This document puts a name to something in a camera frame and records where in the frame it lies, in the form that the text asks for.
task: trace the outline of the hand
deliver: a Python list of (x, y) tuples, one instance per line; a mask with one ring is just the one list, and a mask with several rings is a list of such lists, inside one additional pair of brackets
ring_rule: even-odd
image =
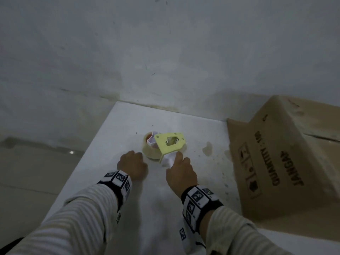
[(117, 169), (127, 173), (131, 180), (143, 180), (148, 174), (148, 165), (143, 162), (142, 153), (133, 150), (120, 157)]
[(183, 159), (183, 154), (180, 151), (176, 153), (173, 166), (167, 169), (166, 179), (170, 188), (179, 198), (187, 188), (198, 185), (197, 175), (192, 169), (190, 158)]

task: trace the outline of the tiled floor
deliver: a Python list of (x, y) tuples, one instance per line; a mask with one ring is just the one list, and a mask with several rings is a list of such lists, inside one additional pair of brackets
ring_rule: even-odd
[(0, 148), (0, 248), (40, 225), (79, 161), (25, 145)]

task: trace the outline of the left hand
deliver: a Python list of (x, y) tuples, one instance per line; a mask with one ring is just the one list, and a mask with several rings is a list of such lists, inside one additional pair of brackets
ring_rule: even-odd
[(127, 173), (131, 180), (143, 180), (148, 174), (148, 165), (143, 162), (142, 153), (131, 150), (120, 157), (117, 170)]

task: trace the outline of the striped long-sleeve shirt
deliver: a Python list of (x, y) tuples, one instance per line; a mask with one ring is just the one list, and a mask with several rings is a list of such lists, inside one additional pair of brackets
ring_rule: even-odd
[[(120, 219), (113, 191), (92, 185), (72, 198), (39, 228), (16, 245), (10, 254), (96, 255), (112, 239)], [(231, 209), (219, 207), (211, 216), (207, 254), (290, 254), (279, 248)]]

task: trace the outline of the white wall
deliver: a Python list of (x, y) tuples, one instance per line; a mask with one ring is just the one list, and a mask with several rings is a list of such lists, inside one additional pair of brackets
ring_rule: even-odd
[(217, 120), (271, 94), (340, 105), (339, 7), (0, 0), (0, 133), (86, 149), (117, 100)]

